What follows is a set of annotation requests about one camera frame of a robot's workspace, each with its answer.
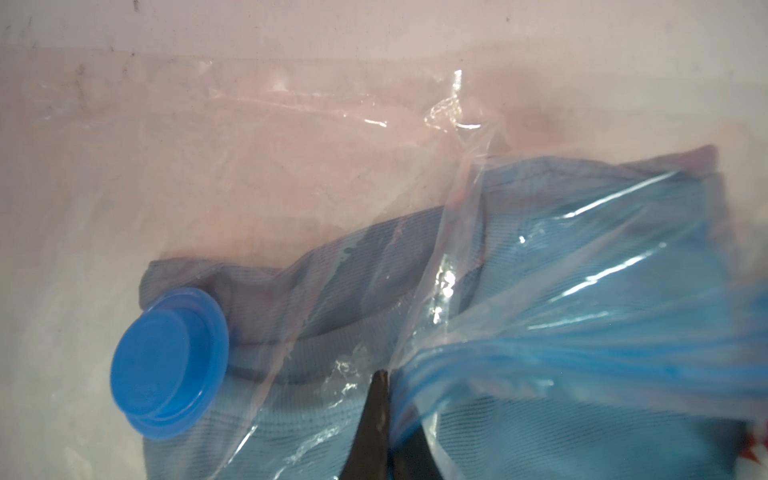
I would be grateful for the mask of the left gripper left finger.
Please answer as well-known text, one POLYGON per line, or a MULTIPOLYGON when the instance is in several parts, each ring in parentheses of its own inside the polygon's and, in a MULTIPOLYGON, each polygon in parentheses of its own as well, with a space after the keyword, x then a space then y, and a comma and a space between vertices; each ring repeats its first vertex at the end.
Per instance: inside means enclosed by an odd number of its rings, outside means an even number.
POLYGON ((389 478, 389 373, 376 371, 340 480, 389 478))

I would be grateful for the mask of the clear vacuum bag blue zipper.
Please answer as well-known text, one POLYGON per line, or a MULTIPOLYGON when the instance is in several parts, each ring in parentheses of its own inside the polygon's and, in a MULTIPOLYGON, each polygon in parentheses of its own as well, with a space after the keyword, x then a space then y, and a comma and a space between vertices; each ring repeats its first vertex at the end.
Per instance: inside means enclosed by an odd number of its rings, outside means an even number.
POLYGON ((763 479, 767 92, 1 50, 5 479, 763 479))

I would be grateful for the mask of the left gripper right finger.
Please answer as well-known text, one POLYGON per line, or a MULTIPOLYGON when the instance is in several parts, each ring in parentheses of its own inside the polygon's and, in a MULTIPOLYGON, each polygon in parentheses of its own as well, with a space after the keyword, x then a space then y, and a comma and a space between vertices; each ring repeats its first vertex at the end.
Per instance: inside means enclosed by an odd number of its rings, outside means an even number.
POLYGON ((389 478, 393 480, 443 480, 421 422, 405 439, 389 428, 389 478))

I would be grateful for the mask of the light blue tank top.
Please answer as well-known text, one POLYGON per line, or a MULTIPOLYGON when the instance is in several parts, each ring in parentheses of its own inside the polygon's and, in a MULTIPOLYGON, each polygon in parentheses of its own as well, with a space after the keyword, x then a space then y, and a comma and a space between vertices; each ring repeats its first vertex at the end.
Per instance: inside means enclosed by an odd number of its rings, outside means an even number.
POLYGON ((717 151, 474 169, 454 202, 283 269, 152 262, 209 296, 223 383, 144 440, 151 479, 338 479, 372 376, 444 479, 732 479, 767 413, 767 288, 737 278, 717 151))

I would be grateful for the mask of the red white striped shirt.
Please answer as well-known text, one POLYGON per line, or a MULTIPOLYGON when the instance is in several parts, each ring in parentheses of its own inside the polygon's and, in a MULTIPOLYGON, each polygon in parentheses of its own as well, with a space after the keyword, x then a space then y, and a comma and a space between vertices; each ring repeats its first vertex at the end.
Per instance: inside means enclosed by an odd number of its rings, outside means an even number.
POLYGON ((747 465, 767 470, 767 421, 753 423, 749 429, 746 446, 737 460, 739 468, 745 469, 747 465))

